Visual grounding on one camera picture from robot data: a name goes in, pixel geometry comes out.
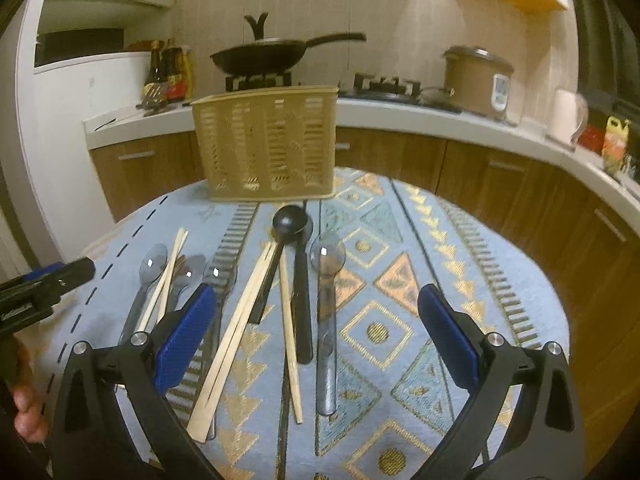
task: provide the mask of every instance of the yellow plastic basket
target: yellow plastic basket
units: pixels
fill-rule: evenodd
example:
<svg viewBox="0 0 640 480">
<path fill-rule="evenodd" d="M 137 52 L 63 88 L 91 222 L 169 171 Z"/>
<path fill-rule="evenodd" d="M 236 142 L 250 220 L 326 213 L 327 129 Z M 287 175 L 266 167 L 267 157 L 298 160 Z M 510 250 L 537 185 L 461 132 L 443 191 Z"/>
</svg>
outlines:
<svg viewBox="0 0 640 480">
<path fill-rule="evenodd" d="M 338 89 L 295 86 L 192 103 L 213 200 L 326 198 L 334 192 Z"/>
</svg>

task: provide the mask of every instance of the cabinet handle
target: cabinet handle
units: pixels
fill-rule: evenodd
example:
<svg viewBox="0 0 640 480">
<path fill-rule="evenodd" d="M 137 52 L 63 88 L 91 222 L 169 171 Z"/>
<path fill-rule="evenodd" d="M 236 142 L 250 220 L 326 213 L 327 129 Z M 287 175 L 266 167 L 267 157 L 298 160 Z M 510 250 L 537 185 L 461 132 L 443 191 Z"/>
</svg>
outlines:
<svg viewBox="0 0 640 480">
<path fill-rule="evenodd" d="M 596 209 L 593 212 L 601 221 L 604 225 L 606 225 L 611 232 L 613 232 L 613 234 L 615 234 L 618 239 L 624 244 L 626 243 L 626 236 L 622 234 L 622 232 L 620 232 L 620 229 L 618 229 L 615 225 L 613 225 L 613 222 L 611 220 L 609 220 L 606 215 L 600 211 L 600 209 Z"/>
<path fill-rule="evenodd" d="M 155 150 L 149 150 L 148 152 L 128 153 L 127 155 L 121 155 L 118 160 L 131 160 L 132 158 L 147 158 L 148 156 L 154 156 Z"/>
<path fill-rule="evenodd" d="M 499 160 L 489 160 L 489 168 L 498 168 L 500 170 L 507 171 L 519 171 L 520 173 L 524 173 L 527 171 L 522 166 L 516 166 L 515 164 L 508 164 L 506 162 L 500 162 Z"/>
</svg>

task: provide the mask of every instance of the tiled wall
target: tiled wall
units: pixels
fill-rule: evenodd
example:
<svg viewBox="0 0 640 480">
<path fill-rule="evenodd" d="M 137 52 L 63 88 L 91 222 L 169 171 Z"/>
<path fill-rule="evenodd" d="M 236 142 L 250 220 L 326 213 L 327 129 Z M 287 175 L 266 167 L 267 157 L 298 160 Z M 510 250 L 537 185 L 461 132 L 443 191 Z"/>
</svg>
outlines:
<svg viewBox="0 0 640 480">
<path fill-rule="evenodd" d="M 442 53 L 453 44 L 480 45 L 515 67 L 509 117 L 545 119 L 556 85 L 577 85 L 575 15 L 528 17 L 501 0 L 178 0 L 178 40 L 193 49 L 196 95 L 221 92 L 224 74 L 210 54 L 253 39 L 243 19 L 270 13 L 267 37 L 308 39 L 364 31 L 367 43 L 309 49 L 293 69 L 304 84 L 345 83 L 356 72 L 444 82 Z"/>
</svg>

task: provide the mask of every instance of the rice cooker lid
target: rice cooker lid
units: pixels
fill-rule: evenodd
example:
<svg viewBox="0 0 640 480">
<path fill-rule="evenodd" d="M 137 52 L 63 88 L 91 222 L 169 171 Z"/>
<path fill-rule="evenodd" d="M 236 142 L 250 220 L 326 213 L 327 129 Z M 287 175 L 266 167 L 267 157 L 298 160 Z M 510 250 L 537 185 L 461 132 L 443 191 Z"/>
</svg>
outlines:
<svg viewBox="0 0 640 480">
<path fill-rule="evenodd" d="M 454 45 L 447 50 L 443 57 L 457 59 L 459 56 L 472 56 L 480 59 L 485 59 L 487 61 L 491 61 L 495 64 L 500 65 L 507 75 L 511 75 L 514 72 L 513 65 L 509 63 L 506 59 L 496 56 L 492 54 L 488 50 L 480 47 L 480 46 L 463 46 L 463 45 Z"/>
</svg>

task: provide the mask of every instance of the black frying pan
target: black frying pan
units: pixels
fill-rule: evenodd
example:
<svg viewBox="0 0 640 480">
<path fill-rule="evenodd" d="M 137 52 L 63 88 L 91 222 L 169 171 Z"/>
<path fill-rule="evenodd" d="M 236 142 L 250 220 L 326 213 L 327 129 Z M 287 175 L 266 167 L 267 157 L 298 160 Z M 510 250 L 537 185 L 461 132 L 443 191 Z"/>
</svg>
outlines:
<svg viewBox="0 0 640 480">
<path fill-rule="evenodd" d="M 363 32 L 339 32 L 308 41 L 265 38 L 264 21 L 267 15 L 267 12 L 263 12 L 257 22 L 252 16 L 244 17 L 254 31 L 253 43 L 233 46 L 211 55 L 213 63 L 220 70 L 243 76 L 282 73 L 299 62 L 306 50 L 313 46 L 336 41 L 367 41 Z"/>
</svg>

